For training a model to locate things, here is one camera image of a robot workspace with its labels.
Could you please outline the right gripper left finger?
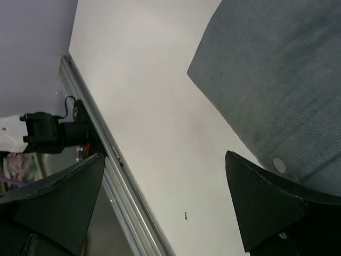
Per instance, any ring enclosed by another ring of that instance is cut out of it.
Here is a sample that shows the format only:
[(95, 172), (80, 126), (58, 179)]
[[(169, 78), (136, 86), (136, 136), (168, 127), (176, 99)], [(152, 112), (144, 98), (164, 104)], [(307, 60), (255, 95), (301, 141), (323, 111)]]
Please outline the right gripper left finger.
[(1, 194), (1, 255), (81, 255), (104, 167), (95, 154)]

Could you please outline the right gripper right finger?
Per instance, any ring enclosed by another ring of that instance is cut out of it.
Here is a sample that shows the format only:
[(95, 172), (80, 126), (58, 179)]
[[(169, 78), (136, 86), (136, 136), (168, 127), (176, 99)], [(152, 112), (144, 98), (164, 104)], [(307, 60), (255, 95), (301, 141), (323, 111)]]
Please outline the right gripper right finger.
[(232, 151), (225, 170), (245, 252), (340, 252), (339, 196), (301, 186)]

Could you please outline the grey long sleeve shirt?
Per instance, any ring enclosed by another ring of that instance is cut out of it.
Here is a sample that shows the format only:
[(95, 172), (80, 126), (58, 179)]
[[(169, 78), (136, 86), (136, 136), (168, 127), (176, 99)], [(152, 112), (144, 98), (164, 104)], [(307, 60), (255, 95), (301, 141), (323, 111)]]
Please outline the grey long sleeve shirt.
[(340, 195), (340, 1), (221, 1), (187, 73), (266, 169)]

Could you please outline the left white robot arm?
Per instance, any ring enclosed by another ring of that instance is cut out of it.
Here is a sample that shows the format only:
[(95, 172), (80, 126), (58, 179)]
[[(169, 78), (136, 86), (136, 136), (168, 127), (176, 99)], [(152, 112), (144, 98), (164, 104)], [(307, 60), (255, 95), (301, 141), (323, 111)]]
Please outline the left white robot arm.
[(45, 112), (1, 118), (1, 152), (59, 154), (88, 141), (88, 125)]

